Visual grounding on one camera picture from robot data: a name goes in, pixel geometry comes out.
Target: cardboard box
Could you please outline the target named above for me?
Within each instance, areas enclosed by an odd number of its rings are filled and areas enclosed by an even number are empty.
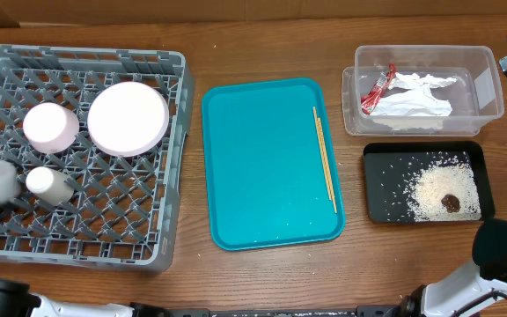
[[[504,0],[0,0],[0,27],[507,14]]]

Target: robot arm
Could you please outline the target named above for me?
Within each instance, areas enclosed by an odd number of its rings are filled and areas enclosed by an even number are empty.
[[[472,261],[438,283],[420,286],[399,306],[389,306],[392,309],[384,313],[381,308],[381,314],[372,315],[470,316],[501,298],[507,298],[507,221],[488,219],[481,225],[474,239]],[[352,310],[354,313],[351,315],[363,316],[365,312],[368,316],[367,312],[372,309],[373,306],[359,306]],[[172,312],[175,311],[134,303],[130,306],[56,303],[44,296],[29,294],[26,284],[0,280],[0,317],[172,317]],[[265,315],[294,317],[294,313],[283,312],[266,312]]]
[[[473,260],[442,281],[421,286],[393,309],[402,316],[470,316],[507,299],[507,221],[486,220],[476,233]]]

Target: white tissue paper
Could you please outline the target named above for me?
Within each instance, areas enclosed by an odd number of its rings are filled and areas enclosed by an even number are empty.
[[[381,98],[371,115],[407,115],[407,116],[448,116],[451,104],[447,100],[438,100],[431,94],[432,88],[440,88],[451,85],[456,78],[439,78],[427,75],[420,77],[418,74],[403,75],[396,73],[396,77],[388,86],[388,89],[408,89],[407,92],[397,93]],[[380,119],[377,123],[386,124],[398,129],[441,129],[443,121],[406,121]]]

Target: wooden table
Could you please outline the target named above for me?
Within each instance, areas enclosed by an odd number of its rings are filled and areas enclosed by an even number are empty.
[[[435,283],[470,259],[479,224],[374,225],[367,218],[364,146],[441,138],[349,136],[342,117],[342,71],[354,64],[356,48],[366,44],[484,45],[498,59],[507,55],[506,33],[507,16],[0,29],[0,43],[177,50],[196,78],[172,267],[153,275],[0,263],[0,277],[27,282],[32,291],[55,300],[92,304],[134,300],[216,310],[398,304],[400,295]],[[218,85],[287,77],[310,77],[324,92],[347,213],[345,230],[328,243],[225,252],[209,232],[202,96]],[[507,100],[507,79],[501,80]],[[473,140],[484,150],[496,215],[507,219],[507,106],[503,118]],[[507,315],[507,303],[486,314]]]

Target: gray plastic dish rack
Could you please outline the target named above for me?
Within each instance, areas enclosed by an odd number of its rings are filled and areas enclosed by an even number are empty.
[[[132,158],[97,149],[87,113],[110,85],[136,81],[160,92],[170,108],[161,142]],[[173,260],[180,208],[180,162],[195,82],[178,52],[0,45],[0,159],[26,175],[48,166],[76,190],[53,207],[23,190],[0,212],[0,261],[163,271]],[[42,154],[26,141],[29,108],[51,101],[79,119],[76,142]]]

